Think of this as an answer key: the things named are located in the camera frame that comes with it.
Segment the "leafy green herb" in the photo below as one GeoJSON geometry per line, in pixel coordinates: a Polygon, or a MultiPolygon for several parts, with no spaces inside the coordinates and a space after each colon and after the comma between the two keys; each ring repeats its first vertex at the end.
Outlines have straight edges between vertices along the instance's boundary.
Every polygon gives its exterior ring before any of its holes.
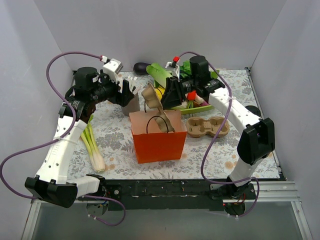
{"type": "Polygon", "coordinates": [[[213,78],[213,79],[218,79],[219,76],[218,76],[217,73],[219,73],[219,72],[220,72],[219,70],[217,70],[217,71],[211,71],[211,72],[210,72],[211,78],[213,78]]]}

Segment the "dark purple eggplant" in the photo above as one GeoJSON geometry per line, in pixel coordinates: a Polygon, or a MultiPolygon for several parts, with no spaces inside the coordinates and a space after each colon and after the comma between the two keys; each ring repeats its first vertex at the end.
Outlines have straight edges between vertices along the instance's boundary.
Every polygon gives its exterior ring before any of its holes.
{"type": "Polygon", "coordinates": [[[133,66],[133,72],[138,76],[148,75],[147,67],[149,65],[150,65],[150,63],[137,62],[133,66]]]}

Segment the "cardboard cup carrier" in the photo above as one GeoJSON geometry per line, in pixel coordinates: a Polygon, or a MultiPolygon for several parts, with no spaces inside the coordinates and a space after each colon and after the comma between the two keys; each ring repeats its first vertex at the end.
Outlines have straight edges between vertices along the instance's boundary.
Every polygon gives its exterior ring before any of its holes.
{"type": "Polygon", "coordinates": [[[155,117],[153,118],[158,125],[158,128],[163,133],[175,132],[168,115],[165,113],[161,101],[159,100],[155,88],[151,83],[147,84],[147,87],[141,92],[142,97],[146,105],[155,111],[155,117]]]}
{"type": "Polygon", "coordinates": [[[218,138],[222,138],[225,137],[230,131],[230,125],[228,121],[226,121],[225,124],[222,125],[223,121],[224,117],[221,116],[214,116],[208,119],[204,119],[201,117],[190,117],[186,121],[185,125],[187,133],[192,138],[201,138],[205,135],[214,137],[219,128],[222,127],[217,135],[218,138]]]}

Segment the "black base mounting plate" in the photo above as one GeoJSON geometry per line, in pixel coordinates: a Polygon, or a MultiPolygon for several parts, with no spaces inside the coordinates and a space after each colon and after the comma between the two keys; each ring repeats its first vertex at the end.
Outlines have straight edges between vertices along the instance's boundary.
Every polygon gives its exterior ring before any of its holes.
{"type": "Polygon", "coordinates": [[[226,186],[210,185],[204,179],[107,179],[102,181],[92,200],[107,197],[121,202],[127,210],[197,210],[223,211],[224,201],[251,201],[256,197],[250,183],[243,193],[231,194],[226,186]]]}

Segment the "orange carrot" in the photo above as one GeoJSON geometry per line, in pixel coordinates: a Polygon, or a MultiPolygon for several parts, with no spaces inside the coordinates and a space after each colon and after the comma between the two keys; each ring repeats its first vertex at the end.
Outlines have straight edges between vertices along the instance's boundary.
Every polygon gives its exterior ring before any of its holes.
{"type": "Polygon", "coordinates": [[[187,99],[188,99],[189,101],[194,101],[194,100],[196,99],[196,96],[197,96],[197,93],[196,93],[196,91],[194,90],[194,91],[191,91],[191,92],[189,92],[189,93],[187,94],[187,99]]]}

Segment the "yellow cabbage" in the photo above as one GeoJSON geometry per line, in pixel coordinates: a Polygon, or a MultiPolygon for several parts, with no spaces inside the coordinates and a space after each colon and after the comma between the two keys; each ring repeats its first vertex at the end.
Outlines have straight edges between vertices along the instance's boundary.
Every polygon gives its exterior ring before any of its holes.
{"type": "Polygon", "coordinates": [[[165,89],[163,87],[159,86],[159,87],[155,87],[154,90],[155,90],[155,93],[156,93],[158,99],[161,100],[163,98],[165,89]]]}

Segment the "green plastic basket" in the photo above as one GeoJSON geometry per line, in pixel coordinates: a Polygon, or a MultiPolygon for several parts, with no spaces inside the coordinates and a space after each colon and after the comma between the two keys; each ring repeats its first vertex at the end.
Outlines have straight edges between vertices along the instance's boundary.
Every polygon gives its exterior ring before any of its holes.
{"type": "MultiPolygon", "coordinates": [[[[155,80],[153,81],[153,87],[157,88],[161,85],[159,85],[155,80]]],[[[172,107],[169,110],[180,110],[182,115],[186,114],[195,114],[195,113],[201,113],[205,111],[210,111],[213,109],[213,106],[211,105],[199,105],[195,100],[193,103],[189,103],[189,101],[185,101],[182,103],[182,105],[178,105],[176,107],[172,107]]]]}

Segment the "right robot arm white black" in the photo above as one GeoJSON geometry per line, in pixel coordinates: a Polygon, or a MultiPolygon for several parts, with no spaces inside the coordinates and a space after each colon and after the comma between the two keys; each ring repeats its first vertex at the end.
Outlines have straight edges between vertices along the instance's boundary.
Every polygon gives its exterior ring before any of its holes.
{"type": "Polygon", "coordinates": [[[270,118],[261,118],[239,103],[221,75],[217,78],[211,76],[217,70],[203,55],[195,54],[190,58],[191,74],[187,78],[180,77],[179,59],[176,56],[165,66],[172,76],[166,79],[161,104],[166,109],[176,107],[186,99],[186,94],[195,91],[237,129],[240,133],[237,145],[239,159],[231,174],[217,189],[220,194],[237,199],[253,179],[252,174],[257,166],[275,150],[274,122],[270,118]]]}

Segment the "green celery stalk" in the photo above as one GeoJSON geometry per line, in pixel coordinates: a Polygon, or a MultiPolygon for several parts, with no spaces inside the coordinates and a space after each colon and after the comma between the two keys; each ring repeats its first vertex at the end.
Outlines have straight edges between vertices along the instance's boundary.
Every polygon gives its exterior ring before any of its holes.
{"type": "Polygon", "coordinates": [[[80,137],[86,146],[93,170],[97,173],[103,173],[105,171],[106,165],[93,133],[93,128],[91,125],[91,121],[93,120],[93,118],[94,116],[91,115],[88,120],[87,126],[81,133],[80,137]]]}

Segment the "orange paper bag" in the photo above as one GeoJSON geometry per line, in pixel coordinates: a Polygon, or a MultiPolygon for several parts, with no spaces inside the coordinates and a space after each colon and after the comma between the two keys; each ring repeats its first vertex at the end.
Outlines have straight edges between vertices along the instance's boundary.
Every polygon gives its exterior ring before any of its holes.
{"type": "Polygon", "coordinates": [[[174,130],[169,130],[167,125],[164,130],[160,130],[158,122],[163,119],[156,110],[129,114],[134,150],[139,164],[181,158],[187,137],[186,126],[179,110],[166,110],[165,113],[174,130]]]}

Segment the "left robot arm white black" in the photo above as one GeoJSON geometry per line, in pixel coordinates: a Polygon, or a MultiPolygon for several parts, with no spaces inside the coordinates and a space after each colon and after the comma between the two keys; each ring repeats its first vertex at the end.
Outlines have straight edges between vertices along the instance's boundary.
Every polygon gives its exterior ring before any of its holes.
{"type": "Polygon", "coordinates": [[[79,180],[67,181],[68,167],[78,139],[85,130],[96,105],[109,101],[125,107],[134,98],[128,80],[119,78],[120,70],[104,65],[101,70],[81,67],[74,74],[75,84],[65,94],[66,101],[58,114],[55,143],[35,174],[24,186],[34,197],[64,208],[76,198],[90,194],[95,200],[106,196],[103,177],[88,174],[79,180]]]}

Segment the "aluminium frame rail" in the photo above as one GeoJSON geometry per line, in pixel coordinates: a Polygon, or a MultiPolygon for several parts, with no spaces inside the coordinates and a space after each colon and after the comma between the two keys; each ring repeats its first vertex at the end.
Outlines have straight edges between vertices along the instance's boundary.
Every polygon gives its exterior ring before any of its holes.
{"type": "MultiPolygon", "coordinates": [[[[97,193],[102,181],[105,179],[98,179],[93,176],[86,176],[81,179],[74,179],[65,184],[57,184],[54,181],[45,182],[43,180],[32,177],[27,178],[25,187],[32,193],[32,195],[42,201],[52,203],[64,208],[69,208],[76,199],[84,198],[86,195],[97,193]]],[[[300,200],[300,195],[293,181],[252,181],[245,186],[234,190],[232,186],[224,184],[210,184],[211,186],[220,185],[221,190],[223,186],[227,187],[231,194],[240,193],[242,189],[249,184],[253,184],[256,197],[260,201],[272,202],[291,202],[300,200]]]]}

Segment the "napa cabbage long green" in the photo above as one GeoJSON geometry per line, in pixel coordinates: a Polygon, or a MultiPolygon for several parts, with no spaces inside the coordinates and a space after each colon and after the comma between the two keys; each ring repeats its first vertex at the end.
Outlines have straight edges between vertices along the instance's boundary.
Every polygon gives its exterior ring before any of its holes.
{"type": "Polygon", "coordinates": [[[153,77],[153,79],[163,88],[166,87],[167,78],[171,78],[172,74],[170,71],[163,68],[158,63],[152,63],[146,67],[146,72],[153,77]]]}

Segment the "floral tablecloth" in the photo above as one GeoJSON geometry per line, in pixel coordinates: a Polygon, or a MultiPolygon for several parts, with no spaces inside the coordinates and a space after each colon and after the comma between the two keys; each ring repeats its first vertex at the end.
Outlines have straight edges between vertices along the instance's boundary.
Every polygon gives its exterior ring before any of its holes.
{"type": "MultiPolygon", "coordinates": [[[[235,97],[244,106],[257,106],[257,102],[245,69],[220,70],[235,97]]],[[[190,117],[221,116],[216,109],[182,115],[183,124],[190,117]]],[[[192,138],[187,134],[184,149],[179,160],[159,161],[139,164],[137,162],[131,133],[131,122],[122,113],[121,107],[104,101],[96,106],[93,113],[92,128],[94,137],[105,162],[105,171],[98,173],[105,179],[202,179],[201,163],[211,142],[210,136],[192,138]]],[[[204,163],[204,174],[210,179],[225,179],[238,161],[237,145],[240,134],[230,124],[229,133],[217,138],[204,163]]],[[[79,139],[70,160],[67,179],[96,174],[93,170],[87,149],[79,139]]],[[[270,153],[254,172],[259,179],[278,179],[279,171],[274,155],[270,153]]]]}

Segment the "grey straw holder cup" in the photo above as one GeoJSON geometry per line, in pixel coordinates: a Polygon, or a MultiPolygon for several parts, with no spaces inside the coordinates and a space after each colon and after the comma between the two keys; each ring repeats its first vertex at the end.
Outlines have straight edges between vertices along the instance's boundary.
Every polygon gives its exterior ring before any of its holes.
{"type": "Polygon", "coordinates": [[[127,117],[130,115],[130,113],[139,112],[140,109],[141,108],[138,94],[136,94],[135,97],[131,99],[125,107],[121,107],[122,113],[127,117]]]}

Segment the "black plastic cup lid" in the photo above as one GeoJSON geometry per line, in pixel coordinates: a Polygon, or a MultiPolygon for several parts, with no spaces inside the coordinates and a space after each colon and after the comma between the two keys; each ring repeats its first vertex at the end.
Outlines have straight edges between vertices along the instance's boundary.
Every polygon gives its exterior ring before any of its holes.
{"type": "Polygon", "coordinates": [[[250,111],[251,113],[253,113],[254,115],[257,115],[258,117],[261,117],[261,116],[262,116],[261,111],[260,111],[260,109],[259,109],[257,106],[247,105],[245,108],[246,108],[248,111],[250,111]]]}

